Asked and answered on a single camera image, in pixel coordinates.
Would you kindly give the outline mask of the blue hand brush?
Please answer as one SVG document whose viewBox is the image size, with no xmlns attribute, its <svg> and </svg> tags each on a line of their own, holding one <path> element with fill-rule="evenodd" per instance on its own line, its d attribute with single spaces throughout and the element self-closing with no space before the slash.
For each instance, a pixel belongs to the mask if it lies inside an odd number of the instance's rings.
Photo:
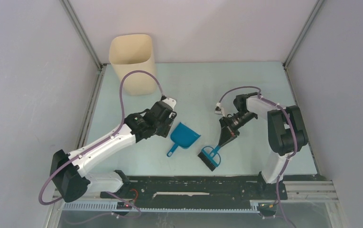
<svg viewBox="0 0 363 228">
<path fill-rule="evenodd" d="M 210 171 L 214 171 L 221 163 L 220 148 L 219 145 L 216 147 L 204 146 L 197 155 Z"/>
</svg>

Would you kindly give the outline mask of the blue dustpan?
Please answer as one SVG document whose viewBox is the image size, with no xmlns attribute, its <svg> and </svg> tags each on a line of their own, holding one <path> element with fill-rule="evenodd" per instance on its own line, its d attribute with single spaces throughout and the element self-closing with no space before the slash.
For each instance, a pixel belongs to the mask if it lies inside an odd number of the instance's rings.
<svg viewBox="0 0 363 228">
<path fill-rule="evenodd" d="M 171 157 L 178 147 L 188 149 L 200 138 L 200 136 L 200 134 L 196 133 L 183 123 L 179 123 L 170 135 L 173 146 L 167 152 L 166 156 Z"/>
</svg>

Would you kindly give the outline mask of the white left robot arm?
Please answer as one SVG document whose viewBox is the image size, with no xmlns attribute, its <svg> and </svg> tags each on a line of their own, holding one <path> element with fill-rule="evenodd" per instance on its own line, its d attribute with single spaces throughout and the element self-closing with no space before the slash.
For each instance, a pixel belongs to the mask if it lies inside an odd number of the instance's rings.
<svg viewBox="0 0 363 228">
<path fill-rule="evenodd" d="M 91 174 L 91 170 L 120 150 L 154 135 L 166 138 L 177 113 L 177 102 L 162 97 L 150 109 L 125 117 L 115 129 L 94 142 L 66 153 L 54 153 L 50 174 L 52 182 L 64 202 L 73 202 L 87 192 L 114 193 L 119 198 L 128 196 L 130 185 L 120 170 Z"/>
</svg>

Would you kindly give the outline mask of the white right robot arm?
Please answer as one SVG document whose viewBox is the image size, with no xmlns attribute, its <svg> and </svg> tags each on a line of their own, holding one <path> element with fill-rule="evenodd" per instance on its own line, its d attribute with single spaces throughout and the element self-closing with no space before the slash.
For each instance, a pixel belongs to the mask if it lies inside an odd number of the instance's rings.
<svg viewBox="0 0 363 228">
<path fill-rule="evenodd" d="M 309 141 L 301 110 L 296 105 L 282 107 L 259 93 L 237 95 L 233 105 L 237 113 L 225 115 L 219 120 L 221 132 L 215 149 L 219 150 L 236 139 L 239 129 L 250 120 L 259 117 L 266 120 L 272 152 L 258 175 L 256 192 L 263 199 L 276 192 L 277 199 L 280 199 L 287 165 Z"/>
</svg>

